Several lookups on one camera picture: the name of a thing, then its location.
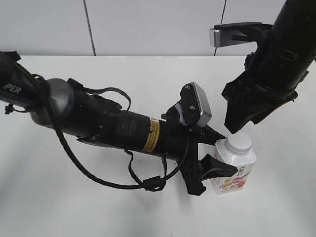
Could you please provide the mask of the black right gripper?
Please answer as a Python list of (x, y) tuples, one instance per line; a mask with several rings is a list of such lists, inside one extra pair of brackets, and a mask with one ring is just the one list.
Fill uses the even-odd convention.
[(309, 49), (257, 49), (249, 54), (244, 72), (222, 91), (227, 101), (225, 127), (235, 134), (248, 122), (258, 124), (282, 105), (294, 102), (295, 89), (309, 66)]

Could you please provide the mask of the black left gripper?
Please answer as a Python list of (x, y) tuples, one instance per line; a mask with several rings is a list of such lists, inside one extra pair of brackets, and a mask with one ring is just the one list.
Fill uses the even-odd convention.
[(163, 178), (170, 180), (177, 173), (184, 180), (187, 193), (200, 196), (206, 187), (202, 180), (231, 177), (237, 173), (233, 165), (221, 162), (210, 154), (198, 161), (198, 143), (215, 146), (218, 140), (226, 139), (209, 125), (196, 128), (184, 121), (184, 112), (180, 105), (173, 105), (161, 115), (158, 139), (158, 152), (163, 159), (176, 162), (176, 167)]

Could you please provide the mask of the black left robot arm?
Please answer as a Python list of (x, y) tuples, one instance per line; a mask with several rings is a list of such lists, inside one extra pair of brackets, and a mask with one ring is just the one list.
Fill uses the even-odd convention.
[[(6, 103), (5, 113), (29, 113), (36, 124), (53, 129), (71, 161), (92, 181), (115, 189), (157, 192), (181, 173), (187, 192), (199, 196), (205, 191), (204, 180), (236, 174), (235, 166), (211, 155), (198, 158), (199, 144), (215, 145), (223, 136), (209, 127), (209, 103), (195, 82), (184, 85), (180, 100), (155, 119), (104, 98), (109, 88), (87, 88), (74, 79), (46, 80), (28, 72), (19, 60), (16, 51), (0, 54), (0, 99)], [(177, 166), (163, 176), (145, 180), (129, 168), (135, 184), (112, 183), (96, 177), (80, 163), (65, 134), (85, 144), (122, 149), (130, 156), (140, 152), (160, 157), (164, 170), (168, 159), (176, 161)]]

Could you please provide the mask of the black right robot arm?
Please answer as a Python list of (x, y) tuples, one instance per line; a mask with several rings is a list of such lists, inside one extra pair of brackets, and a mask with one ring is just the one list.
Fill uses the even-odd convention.
[(244, 72), (222, 92), (227, 101), (224, 125), (232, 134), (298, 97), (295, 89), (316, 59), (316, 2), (287, 0), (273, 25), (239, 30), (257, 42), (257, 49), (247, 56)]

